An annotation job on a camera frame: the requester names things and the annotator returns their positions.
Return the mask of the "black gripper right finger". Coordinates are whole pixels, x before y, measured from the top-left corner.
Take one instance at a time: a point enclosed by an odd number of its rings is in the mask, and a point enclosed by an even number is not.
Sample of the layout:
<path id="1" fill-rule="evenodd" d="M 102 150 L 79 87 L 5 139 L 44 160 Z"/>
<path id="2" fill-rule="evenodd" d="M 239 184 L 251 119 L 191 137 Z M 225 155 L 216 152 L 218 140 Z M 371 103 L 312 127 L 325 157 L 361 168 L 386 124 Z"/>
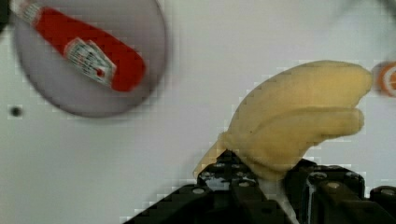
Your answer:
<path id="1" fill-rule="evenodd" d="M 302 160 L 284 188 L 300 224 L 396 224 L 395 188 L 365 192 L 365 179 L 338 165 Z"/>

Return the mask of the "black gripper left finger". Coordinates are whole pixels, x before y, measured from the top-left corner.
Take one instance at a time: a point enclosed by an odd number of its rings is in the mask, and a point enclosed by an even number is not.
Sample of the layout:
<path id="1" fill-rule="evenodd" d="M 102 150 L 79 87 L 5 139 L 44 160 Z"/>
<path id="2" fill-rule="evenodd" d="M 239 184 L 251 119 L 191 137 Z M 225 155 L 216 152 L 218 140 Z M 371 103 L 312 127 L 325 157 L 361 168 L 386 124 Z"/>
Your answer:
<path id="1" fill-rule="evenodd" d="M 231 151 L 197 177 L 123 224 L 290 224 L 280 205 L 267 199 L 257 177 Z"/>

